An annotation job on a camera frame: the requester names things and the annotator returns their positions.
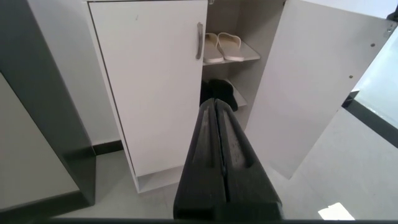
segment white wall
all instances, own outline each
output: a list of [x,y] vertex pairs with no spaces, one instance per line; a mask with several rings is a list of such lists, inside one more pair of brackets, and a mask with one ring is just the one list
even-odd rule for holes
[[0,73],[0,210],[79,190]]
[[304,0],[350,12],[386,18],[395,11],[398,0]]
[[119,140],[81,0],[29,0],[92,144]]
[[398,128],[398,31],[356,86],[355,100]]

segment dark gray panel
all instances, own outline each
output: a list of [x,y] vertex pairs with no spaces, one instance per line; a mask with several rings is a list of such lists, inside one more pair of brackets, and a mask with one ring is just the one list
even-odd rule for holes
[[0,72],[94,204],[95,153],[26,0],[0,0],[0,28]]

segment black shoe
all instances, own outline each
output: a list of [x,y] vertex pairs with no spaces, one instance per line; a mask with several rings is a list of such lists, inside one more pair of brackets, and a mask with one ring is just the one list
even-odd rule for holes
[[234,97],[234,88],[231,84],[229,84],[225,80],[210,80],[209,87],[213,92],[213,97],[216,99],[220,99],[227,103],[232,111],[238,110],[238,104]]
[[209,87],[209,84],[205,81],[201,81],[201,88],[200,88],[200,104],[199,106],[205,102],[208,99],[211,99],[213,97],[213,94],[211,92],[211,88]]

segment open cabinet door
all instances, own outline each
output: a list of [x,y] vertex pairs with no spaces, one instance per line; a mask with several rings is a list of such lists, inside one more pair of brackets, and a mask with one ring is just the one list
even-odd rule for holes
[[286,2],[246,128],[263,166],[292,177],[395,27],[376,17]]

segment black baseboard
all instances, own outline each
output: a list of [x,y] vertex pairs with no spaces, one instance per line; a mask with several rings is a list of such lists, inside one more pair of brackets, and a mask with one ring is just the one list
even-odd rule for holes
[[352,91],[348,96],[347,99],[342,104],[342,107],[347,108],[351,102],[354,100],[355,96],[359,93],[359,91]]
[[1,223],[32,223],[56,215],[89,207],[90,203],[79,190],[24,205],[0,210]]
[[95,154],[99,156],[102,154],[123,150],[123,144],[122,140],[118,140],[118,141],[95,145],[93,146],[93,149],[95,151]]
[[398,147],[398,129],[393,125],[389,124],[356,100],[352,100],[345,109],[386,141]]

